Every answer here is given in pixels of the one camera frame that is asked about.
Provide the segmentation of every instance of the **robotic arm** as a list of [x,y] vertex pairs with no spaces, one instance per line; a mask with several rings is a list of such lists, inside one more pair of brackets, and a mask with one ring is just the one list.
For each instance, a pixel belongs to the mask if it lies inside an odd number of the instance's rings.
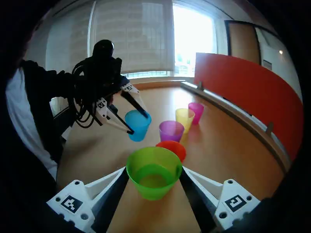
[[[94,121],[99,125],[108,123],[120,130],[133,134],[134,130],[117,114],[114,105],[108,105],[112,96],[121,91],[121,96],[133,105],[144,117],[148,117],[140,92],[129,80],[121,75],[122,60],[113,58],[114,45],[109,40],[101,40],[94,46],[91,57],[79,62],[73,69],[74,94],[68,104],[76,111],[76,122],[83,128]],[[83,125],[92,116],[88,125]]]
[[[83,232],[106,232],[128,179],[123,167],[86,185],[74,180],[47,204]],[[203,233],[250,222],[248,215],[260,203],[233,179],[221,184],[183,167],[179,180]]]

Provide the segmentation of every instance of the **yellow cup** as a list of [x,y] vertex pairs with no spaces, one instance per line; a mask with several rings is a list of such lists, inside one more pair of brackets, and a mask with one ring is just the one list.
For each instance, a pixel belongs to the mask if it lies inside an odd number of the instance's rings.
[[176,110],[176,121],[185,127],[184,134],[188,133],[195,115],[194,111],[188,108],[179,108]]

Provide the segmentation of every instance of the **blue cup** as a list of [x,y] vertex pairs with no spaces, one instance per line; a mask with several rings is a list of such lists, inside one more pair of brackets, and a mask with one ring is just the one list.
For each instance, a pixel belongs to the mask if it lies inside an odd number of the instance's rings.
[[151,123],[151,116],[147,113],[148,118],[145,118],[139,111],[132,110],[125,115],[125,122],[134,130],[134,134],[129,134],[129,137],[134,142],[142,141],[147,133]]

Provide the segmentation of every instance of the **white shirt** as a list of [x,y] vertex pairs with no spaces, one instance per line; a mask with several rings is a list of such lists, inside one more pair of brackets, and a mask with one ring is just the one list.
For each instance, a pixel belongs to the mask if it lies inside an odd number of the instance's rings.
[[8,81],[5,94],[9,115],[18,136],[56,180],[57,163],[51,159],[50,153],[44,149],[37,131],[30,111],[22,68],[17,69],[14,77]]

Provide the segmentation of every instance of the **orange cup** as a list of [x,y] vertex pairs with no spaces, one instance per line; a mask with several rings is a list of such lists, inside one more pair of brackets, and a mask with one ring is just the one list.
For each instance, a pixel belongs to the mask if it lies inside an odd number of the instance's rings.
[[172,151],[174,154],[178,156],[181,162],[186,158],[186,149],[183,145],[175,141],[163,141],[158,143],[156,146],[162,147]]

